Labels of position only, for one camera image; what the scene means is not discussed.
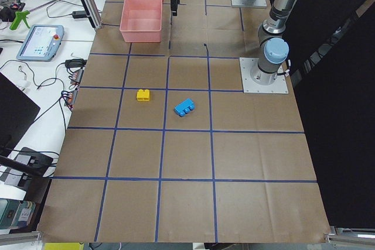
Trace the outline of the blue toy block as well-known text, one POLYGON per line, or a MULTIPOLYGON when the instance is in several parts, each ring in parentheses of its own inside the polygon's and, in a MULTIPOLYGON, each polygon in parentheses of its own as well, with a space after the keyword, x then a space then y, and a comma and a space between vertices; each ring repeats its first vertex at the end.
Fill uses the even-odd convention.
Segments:
POLYGON ((195 103, 190 98, 187 98, 186 100, 182 101, 180 104, 174 107, 174 112, 180 117, 184 117, 186 114, 193 111, 194 109, 195 103))

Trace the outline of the pink plastic box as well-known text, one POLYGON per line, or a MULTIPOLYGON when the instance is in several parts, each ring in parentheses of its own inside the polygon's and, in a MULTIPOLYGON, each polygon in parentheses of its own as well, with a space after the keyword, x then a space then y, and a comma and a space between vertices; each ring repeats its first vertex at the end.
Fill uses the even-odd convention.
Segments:
POLYGON ((159 43, 163 0, 124 0, 120 32, 127 43, 159 43))

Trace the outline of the black power adapter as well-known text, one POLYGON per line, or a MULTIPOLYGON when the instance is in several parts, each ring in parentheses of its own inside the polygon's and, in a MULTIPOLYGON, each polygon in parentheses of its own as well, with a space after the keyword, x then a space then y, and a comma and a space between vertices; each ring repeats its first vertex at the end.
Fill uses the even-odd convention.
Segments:
POLYGON ((87 14, 85 11, 73 11, 71 15, 73 19, 83 19, 87 17, 87 14))

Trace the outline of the yellow toy block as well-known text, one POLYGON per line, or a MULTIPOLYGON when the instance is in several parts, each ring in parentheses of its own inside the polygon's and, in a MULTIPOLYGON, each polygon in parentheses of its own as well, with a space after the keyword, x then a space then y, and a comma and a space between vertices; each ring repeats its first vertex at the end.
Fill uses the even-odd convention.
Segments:
POLYGON ((139 89, 136 95, 137 101, 150 101, 151 92, 149 89, 139 89))

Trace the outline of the teach pendant tablet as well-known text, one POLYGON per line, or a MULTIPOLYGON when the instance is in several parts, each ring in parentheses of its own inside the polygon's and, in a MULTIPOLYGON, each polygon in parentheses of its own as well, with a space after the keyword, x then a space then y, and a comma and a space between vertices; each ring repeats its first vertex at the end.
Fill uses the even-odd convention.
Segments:
POLYGON ((62 25, 32 25, 16 55, 21 61, 51 61, 64 36, 62 25))

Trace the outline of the black monitor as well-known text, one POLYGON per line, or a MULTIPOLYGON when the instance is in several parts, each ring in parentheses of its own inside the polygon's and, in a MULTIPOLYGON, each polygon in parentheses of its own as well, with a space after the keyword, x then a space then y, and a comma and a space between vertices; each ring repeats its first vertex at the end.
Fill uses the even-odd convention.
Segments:
POLYGON ((1 74, 1 156, 7 157, 37 117, 40 107, 1 74))

